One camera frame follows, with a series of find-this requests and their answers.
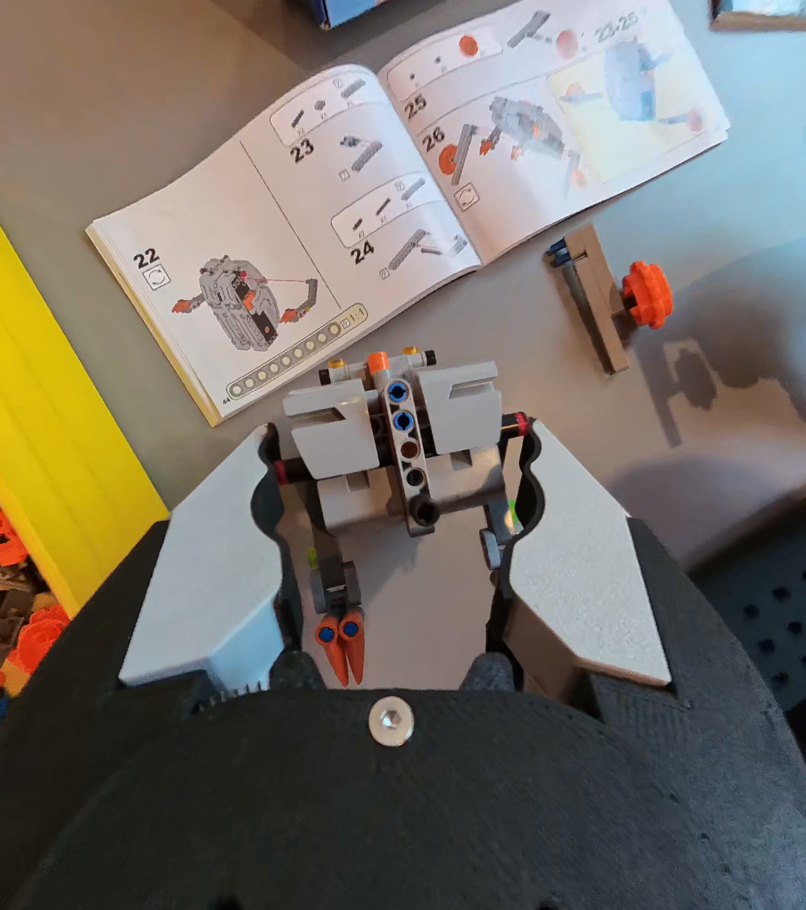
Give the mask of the grey toy robot model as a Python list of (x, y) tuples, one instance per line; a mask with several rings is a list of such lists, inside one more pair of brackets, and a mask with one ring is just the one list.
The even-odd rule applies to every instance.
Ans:
[(408, 347), (360, 363), (333, 360), (319, 386), (285, 398), (298, 456), (280, 462), (277, 474), (282, 484), (304, 486), (317, 560), (315, 637), (342, 687), (362, 683), (365, 666), (363, 598), (356, 567), (342, 554), (344, 532), (397, 521), (410, 537), (425, 537), (442, 517), (480, 508), (490, 573), (518, 534), (504, 461), (530, 419), (504, 412), (497, 377), (493, 361), (440, 367), (431, 350)]

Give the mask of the black perforated board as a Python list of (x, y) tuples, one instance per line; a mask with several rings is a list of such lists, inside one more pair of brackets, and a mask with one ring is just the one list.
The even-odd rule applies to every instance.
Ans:
[(783, 711), (806, 701), (806, 500), (690, 572)]

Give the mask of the small blue booklet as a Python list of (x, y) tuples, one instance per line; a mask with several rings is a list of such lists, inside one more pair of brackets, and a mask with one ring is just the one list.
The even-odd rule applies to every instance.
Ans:
[(806, 31), (806, 1), (710, 1), (711, 25), (735, 31)]

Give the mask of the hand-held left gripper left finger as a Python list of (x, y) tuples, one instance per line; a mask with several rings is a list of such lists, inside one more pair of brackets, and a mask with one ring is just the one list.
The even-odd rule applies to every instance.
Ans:
[(172, 511), (121, 683), (203, 673), (217, 690), (268, 690), (281, 655), (300, 650), (279, 460), (276, 427), (260, 426)]

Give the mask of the grey beam with orange gear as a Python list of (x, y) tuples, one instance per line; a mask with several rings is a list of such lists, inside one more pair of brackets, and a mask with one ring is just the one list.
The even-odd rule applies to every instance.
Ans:
[(545, 257), (562, 274), (587, 321), (605, 372), (614, 376), (628, 370), (633, 332), (660, 329), (673, 313), (674, 295), (663, 269), (637, 259), (616, 279), (592, 223), (568, 231)]

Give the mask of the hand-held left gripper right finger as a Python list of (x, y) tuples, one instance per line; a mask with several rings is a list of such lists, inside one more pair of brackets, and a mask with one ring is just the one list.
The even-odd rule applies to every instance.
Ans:
[(539, 420), (526, 426), (488, 644), (517, 686), (568, 701), (583, 673), (672, 681), (625, 509)]

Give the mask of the yellow plastic bin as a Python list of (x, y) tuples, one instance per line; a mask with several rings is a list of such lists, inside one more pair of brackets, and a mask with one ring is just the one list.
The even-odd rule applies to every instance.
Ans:
[[(1, 225), (0, 506), (69, 615), (60, 637), (147, 530), (168, 518)], [(34, 693), (33, 676), (10, 703), (14, 720)]]

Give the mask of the dark blue toy set box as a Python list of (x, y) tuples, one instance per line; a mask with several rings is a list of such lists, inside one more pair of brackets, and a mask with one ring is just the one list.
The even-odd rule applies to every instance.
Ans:
[(312, 13), (318, 27), (325, 31), (343, 26), (386, 3), (386, 1), (303, 1), (303, 4)]

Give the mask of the open instruction booklet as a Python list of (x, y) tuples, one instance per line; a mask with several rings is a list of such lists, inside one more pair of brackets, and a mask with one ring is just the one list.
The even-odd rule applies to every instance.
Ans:
[(87, 234), (215, 427), (728, 128), (670, 2), (517, 2), (314, 75)]

